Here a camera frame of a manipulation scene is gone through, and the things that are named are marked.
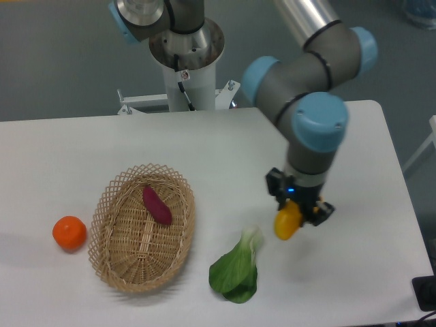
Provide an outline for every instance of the blue joint cap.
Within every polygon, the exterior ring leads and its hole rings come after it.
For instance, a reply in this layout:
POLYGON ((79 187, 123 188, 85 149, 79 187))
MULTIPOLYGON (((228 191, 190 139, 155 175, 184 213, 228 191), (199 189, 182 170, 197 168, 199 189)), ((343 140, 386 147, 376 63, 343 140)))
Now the blue joint cap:
POLYGON ((379 48, 373 35, 363 27, 353 27, 351 30, 357 35, 360 43, 360 69, 358 75, 361 75, 361 73, 374 67, 379 56, 379 48))
POLYGON ((348 123, 343 101, 326 92, 303 97, 292 115, 292 129, 307 148, 318 153, 332 152, 341 144, 348 123))
POLYGON ((255 105, 259 86, 262 83, 265 75, 277 62, 279 61, 271 56, 260 57, 253 61, 247 70, 245 70, 240 85, 243 93, 253 105, 255 105))
POLYGON ((115 4, 113 2, 109 3, 109 11, 112 14, 112 16, 115 19, 116 25, 118 25, 118 28, 120 29, 121 33, 123 34, 124 39, 128 44, 135 44, 139 43, 139 41, 133 36, 132 33, 130 33, 127 26, 125 26, 123 19, 120 17, 120 14, 118 13, 118 10, 115 8, 115 4))

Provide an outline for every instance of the sticker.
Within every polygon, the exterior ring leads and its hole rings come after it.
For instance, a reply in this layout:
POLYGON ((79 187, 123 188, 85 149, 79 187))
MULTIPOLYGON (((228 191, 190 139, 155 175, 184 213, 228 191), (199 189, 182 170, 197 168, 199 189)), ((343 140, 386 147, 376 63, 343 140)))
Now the sticker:
POLYGON ((184 82, 186 80, 189 80, 191 78, 191 75, 189 74, 189 70, 185 69, 180 71, 180 74, 178 75, 178 82, 184 82))

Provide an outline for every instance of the gray floor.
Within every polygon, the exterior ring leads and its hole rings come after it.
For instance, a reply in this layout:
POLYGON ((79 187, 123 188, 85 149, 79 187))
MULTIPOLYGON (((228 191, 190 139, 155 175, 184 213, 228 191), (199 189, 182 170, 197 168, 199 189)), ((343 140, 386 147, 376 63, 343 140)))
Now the gray floor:
MULTIPOLYGON (((118 88, 124 96, 164 93, 147 45, 125 44, 108 2, 0 3, 0 121, 115 114, 118 88)), ((400 1, 331 3, 348 26, 366 27, 379 44, 375 69, 333 93, 382 105, 403 164, 430 134, 429 119, 436 114, 436 31, 409 24, 400 1)), ((240 81, 259 56, 288 62, 300 54, 270 0, 206 0, 206 14, 226 38, 218 87, 231 78, 240 81)), ((436 238, 435 167, 433 155, 407 179, 425 239, 436 238)))

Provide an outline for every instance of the metal bracket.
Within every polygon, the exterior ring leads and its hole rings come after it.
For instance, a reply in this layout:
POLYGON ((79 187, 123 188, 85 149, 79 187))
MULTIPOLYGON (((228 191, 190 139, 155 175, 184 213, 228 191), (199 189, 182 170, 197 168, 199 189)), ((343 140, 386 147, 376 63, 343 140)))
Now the metal bracket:
POLYGON ((431 117, 430 125, 433 130, 426 140, 416 149, 415 153, 406 161, 406 163, 401 168, 404 175, 409 175, 413 167, 419 166, 430 154, 427 150, 434 152, 436 148, 436 116, 431 117))
MULTIPOLYGON (((240 88, 240 83, 229 80, 224 88, 215 90, 215 109, 224 110, 229 108, 236 108, 234 103, 234 96, 240 88)), ((123 97, 121 90, 116 90, 118 93, 121 109, 118 114, 143 114, 149 110, 155 111, 153 107, 167 106, 168 97, 166 94, 157 95, 143 95, 140 97, 123 97), (136 110, 134 107, 141 108, 143 111, 136 110)))

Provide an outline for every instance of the orange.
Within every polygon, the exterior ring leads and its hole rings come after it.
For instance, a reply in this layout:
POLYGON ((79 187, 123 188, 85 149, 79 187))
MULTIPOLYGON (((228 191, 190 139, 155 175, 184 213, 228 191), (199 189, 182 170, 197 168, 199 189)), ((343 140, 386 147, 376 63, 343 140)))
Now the orange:
POLYGON ((297 203, 289 200, 275 217, 274 232, 281 240, 287 240, 300 228, 301 223, 302 214, 297 203))
POLYGON ((62 249, 73 252, 87 239, 87 227, 79 218, 65 216, 55 223, 53 238, 62 249))

